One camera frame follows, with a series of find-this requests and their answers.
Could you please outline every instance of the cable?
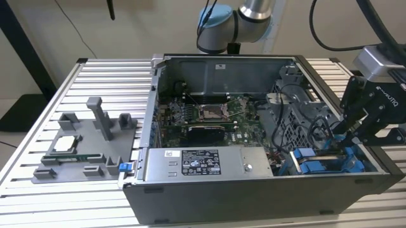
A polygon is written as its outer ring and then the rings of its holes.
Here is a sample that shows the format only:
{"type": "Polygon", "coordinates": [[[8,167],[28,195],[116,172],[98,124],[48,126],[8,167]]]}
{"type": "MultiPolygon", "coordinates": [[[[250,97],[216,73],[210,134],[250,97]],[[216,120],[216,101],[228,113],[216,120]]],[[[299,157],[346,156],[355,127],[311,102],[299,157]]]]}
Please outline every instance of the cable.
{"type": "Polygon", "coordinates": [[[17,148],[15,145],[8,144],[7,142],[1,142],[1,141],[0,141],[0,143],[4,144],[4,145],[11,146],[11,147],[13,147],[13,148],[17,148]]]}
{"type": "Polygon", "coordinates": [[[65,18],[67,18],[68,21],[71,22],[71,24],[72,24],[72,26],[74,26],[74,28],[75,28],[75,30],[76,30],[76,33],[78,33],[78,35],[79,35],[79,37],[80,37],[80,39],[82,39],[82,43],[87,46],[87,48],[88,48],[88,50],[91,51],[91,53],[94,54],[95,58],[98,58],[95,52],[94,52],[92,49],[90,48],[88,44],[84,42],[84,39],[83,39],[83,37],[82,37],[82,35],[80,35],[80,32],[79,32],[79,30],[78,30],[78,28],[76,28],[74,22],[71,21],[68,15],[65,14],[65,12],[64,12],[64,10],[63,10],[63,8],[61,8],[61,6],[60,6],[57,0],[53,0],[53,1],[55,1],[56,5],[57,5],[59,9],[61,10],[61,12],[63,12],[65,18]]]}
{"type": "Polygon", "coordinates": [[[202,16],[200,16],[200,20],[199,20],[199,24],[198,24],[198,28],[196,28],[196,35],[199,35],[199,30],[200,30],[203,15],[204,15],[206,10],[207,10],[208,2],[210,2],[210,0],[207,0],[207,2],[206,2],[204,10],[203,10],[203,13],[202,13],[202,16]]]}
{"type": "Polygon", "coordinates": [[[334,137],[334,136],[333,136],[333,130],[331,130],[330,126],[329,126],[329,122],[327,122],[326,118],[325,118],[323,116],[317,117],[317,118],[313,120],[313,122],[310,123],[310,126],[309,126],[310,131],[307,132],[307,141],[310,142],[310,144],[311,144],[315,148],[317,148],[317,146],[315,146],[315,143],[314,143],[314,141],[313,141],[313,134],[314,134],[315,129],[319,128],[319,126],[315,126],[315,124],[317,124],[317,122],[318,122],[319,120],[323,122],[323,124],[325,124],[325,126],[326,126],[326,129],[323,129],[323,130],[327,130],[327,132],[329,132],[329,138],[333,140],[333,137],[334,137]]]}
{"type": "Polygon", "coordinates": [[[321,39],[318,38],[317,32],[315,32],[315,27],[314,27],[314,22],[313,22],[313,17],[314,17],[314,11],[315,11],[315,6],[317,6],[318,0],[314,0],[310,6],[310,14],[309,14],[309,25],[310,25],[310,32],[313,35],[313,38],[315,39],[317,43],[322,46],[329,51],[354,51],[354,50],[361,50],[366,45],[362,46],[355,46],[355,47],[329,47],[327,45],[323,44],[321,39]]]}
{"type": "MultiPolygon", "coordinates": [[[[386,46],[391,56],[395,58],[397,62],[401,63],[406,67],[406,52],[401,49],[394,37],[391,36],[390,32],[386,29],[386,26],[377,14],[373,4],[369,0],[357,0],[358,6],[361,11],[367,19],[367,22],[382,41],[383,45],[386,46]]],[[[401,84],[406,83],[406,79],[402,76],[394,75],[393,78],[401,84]]]]}
{"type": "Polygon", "coordinates": [[[204,19],[203,19],[203,21],[202,21],[202,25],[200,25],[200,27],[198,28],[198,38],[196,38],[196,48],[198,48],[198,49],[199,49],[199,38],[200,38],[200,35],[202,35],[202,33],[203,33],[203,30],[204,30],[204,25],[206,25],[206,23],[207,23],[207,21],[208,21],[208,18],[210,18],[210,16],[211,16],[211,12],[212,12],[212,10],[214,10],[214,8],[215,8],[216,1],[218,1],[218,0],[215,0],[212,6],[211,6],[211,8],[210,8],[210,10],[208,10],[208,12],[207,12],[207,14],[206,14],[206,16],[204,16],[204,19]]]}

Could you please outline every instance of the blue latch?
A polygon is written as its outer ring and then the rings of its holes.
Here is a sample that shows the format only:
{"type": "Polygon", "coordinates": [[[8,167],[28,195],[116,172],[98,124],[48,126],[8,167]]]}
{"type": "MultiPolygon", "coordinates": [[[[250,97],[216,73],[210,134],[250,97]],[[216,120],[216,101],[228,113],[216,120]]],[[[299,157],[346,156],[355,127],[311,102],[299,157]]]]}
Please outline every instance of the blue latch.
{"type": "Polygon", "coordinates": [[[132,171],[132,163],[122,163],[119,165],[120,172],[131,172],[132,171]]]}

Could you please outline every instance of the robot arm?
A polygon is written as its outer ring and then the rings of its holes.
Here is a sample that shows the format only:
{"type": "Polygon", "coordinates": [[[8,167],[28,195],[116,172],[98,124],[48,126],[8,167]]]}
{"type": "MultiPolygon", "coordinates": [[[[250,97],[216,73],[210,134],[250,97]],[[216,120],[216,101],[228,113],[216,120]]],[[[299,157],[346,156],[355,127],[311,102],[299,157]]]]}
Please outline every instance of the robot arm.
{"type": "Polygon", "coordinates": [[[198,49],[203,53],[220,54],[228,43],[258,41],[270,31],[270,6],[270,0],[246,0],[238,10],[222,4],[206,12],[202,10],[198,49]]]}

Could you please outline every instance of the black cable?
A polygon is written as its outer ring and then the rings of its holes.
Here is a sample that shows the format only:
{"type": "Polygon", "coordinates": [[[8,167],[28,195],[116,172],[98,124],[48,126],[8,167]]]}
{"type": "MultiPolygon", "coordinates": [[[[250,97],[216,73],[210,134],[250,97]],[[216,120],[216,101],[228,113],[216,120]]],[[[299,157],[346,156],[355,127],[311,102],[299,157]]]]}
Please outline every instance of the black cable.
{"type": "Polygon", "coordinates": [[[329,122],[327,122],[326,118],[325,118],[323,116],[317,117],[317,118],[313,120],[313,122],[310,123],[310,126],[309,126],[310,131],[307,132],[307,141],[310,142],[310,144],[311,144],[315,148],[317,148],[317,146],[315,146],[315,143],[314,143],[314,141],[313,141],[313,134],[314,134],[315,129],[319,128],[318,126],[315,127],[315,124],[317,124],[317,122],[318,122],[319,120],[321,120],[321,121],[323,122],[323,124],[325,124],[325,127],[326,127],[326,128],[323,128],[323,130],[327,130],[327,132],[329,132],[329,138],[333,139],[333,137],[334,137],[334,136],[333,136],[333,130],[331,130],[330,126],[329,126],[329,122]]]}
{"type": "Polygon", "coordinates": [[[275,136],[277,136],[277,131],[278,131],[278,129],[279,129],[279,127],[281,127],[281,123],[282,123],[282,118],[283,118],[283,99],[282,99],[282,90],[283,90],[283,88],[285,87],[287,87],[287,86],[298,86],[298,87],[301,87],[302,88],[302,86],[299,86],[298,84],[286,84],[281,89],[279,89],[279,98],[281,98],[281,110],[279,110],[279,117],[278,117],[278,121],[277,121],[277,127],[275,127],[275,129],[274,129],[274,131],[272,131],[272,135],[271,135],[271,142],[272,142],[272,144],[274,144],[274,146],[277,147],[277,149],[281,151],[281,152],[283,152],[283,153],[286,153],[286,154],[289,154],[289,151],[285,149],[285,148],[282,148],[281,147],[281,145],[278,145],[277,144],[277,142],[275,142],[275,136]]]}
{"type": "Polygon", "coordinates": [[[0,141],[0,143],[4,144],[4,145],[11,146],[11,147],[13,147],[13,148],[17,148],[15,145],[8,144],[7,142],[1,142],[1,141],[0,141]]]}
{"type": "Polygon", "coordinates": [[[207,0],[207,2],[206,2],[204,10],[203,10],[203,13],[202,13],[202,16],[200,16],[200,20],[199,20],[199,24],[198,24],[198,28],[196,28],[196,35],[199,35],[199,30],[200,30],[203,15],[204,15],[206,10],[207,10],[208,2],[210,2],[210,0],[207,0]]]}
{"type": "MultiPolygon", "coordinates": [[[[357,0],[358,6],[361,11],[367,19],[367,22],[382,41],[383,45],[386,46],[391,56],[395,58],[397,62],[401,63],[406,67],[406,52],[399,47],[394,37],[391,36],[390,32],[386,29],[386,26],[379,18],[379,15],[374,9],[373,4],[369,0],[357,0]]],[[[406,79],[401,76],[394,75],[394,79],[398,83],[405,84],[406,79]]]]}
{"type": "Polygon", "coordinates": [[[82,35],[80,35],[80,32],[79,32],[79,30],[78,30],[78,28],[76,28],[74,22],[71,21],[68,15],[65,14],[65,12],[64,12],[64,10],[63,10],[63,8],[61,8],[61,6],[60,6],[57,0],[53,0],[53,1],[55,1],[56,5],[57,5],[59,9],[61,10],[61,12],[63,12],[65,18],[67,18],[68,21],[71,22],[71,24],[72,24],[72,26],[74,26],[74,28],[75,28],[75,30],[76,30],[76,33],[78,33],[78,35],[79,35],[79,37],[80,37],[80,39],[82,39],[82,43],[87,46],[87,48],[88,48],[88,50],[91,51],[91,53],[94,54],[95,58],[98,58],[95,52],[94,52],[92,49],[90,48],[88,44],[84,42],[84,39],[83,39],[83,37],[82,37],[82,35]]]}
{"type": "Polygon", "coordinates": [[[314,17],[314,11],[315,11],[315,6],[317,6],[318,0],[314,0],[310,6],[310,14],[309,14],[309,25],[310,25],[310,32],[313,35],[313,38],[315,39],[317,43],[322,46],[329,51],[354,51],[354,50],[361,50],[366,45],[362,46],[355,46],[355,47],[329,47],[327,45],[323,44],[321,39],[318,38],[317,32],[315,32],[315,27],[314,27],[314,22],[313,22],[313,17],[314,17]]]}
{"type": "Polygon", "coordinates": [[[203,30],[204,30],[204,25],[206,25],[206,23],[207,23],[207,21],[208,21],[208,18],[210,18],[210,16],[211,16],[211,12],[212,12],[212,10],[214,10],[214,8],[215,8],[216,1],[218,1],[218,0],[215,0],[212,6],[211,6],[211,8],[210,8],[210,10],[208,10],[208,12],[207,12],[207,14],[206,14],[206,16],[204,16],[204,19],[203,19],[203,21],[202,21],[200,28],[198,28],[196,48],[199,48],[199,38],[200,38],[200,35],[202,35],[202,33],[203,33],[203,30]]]}
{"type": "Polygon", "coordinates": [[[337,124],[337,123],[339,123],[341,121],[335,121],[335,122],[333,122],[331,124],[330,124],[330,128],[333,128],[333,126],[337,124]]]}

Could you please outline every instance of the aluminum extrusion table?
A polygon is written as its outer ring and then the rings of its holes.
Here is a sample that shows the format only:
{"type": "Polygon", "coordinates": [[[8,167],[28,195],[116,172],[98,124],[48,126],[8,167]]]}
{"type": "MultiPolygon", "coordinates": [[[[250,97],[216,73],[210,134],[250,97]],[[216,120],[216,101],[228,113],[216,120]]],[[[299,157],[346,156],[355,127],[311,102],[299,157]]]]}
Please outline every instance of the aluminum extrusion table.
{"type": "MultiPolygon", "coordinates": [[[[338,97],[342,97],[350,71],[329,59],[309,62],[338,97]]],[[[100,96],[111,118],[131,113],[139,121],[134,151],[136,155],[151,83],[151,60],[90,59],[78,63],[49,105],[0,172],[0,227],[146,227],[139,225],[116,181],[32,184],[31,177],[59,129],[63,112],[91,119],[90,96],[100,96]]],[[[385,147],[390,158],[406,173],[406,146],[385,147]]],[[[183,228],[406,227],[406,179],[383,194],[365,196],[341,214],[243,222],[179,225],[183,228]]]]}

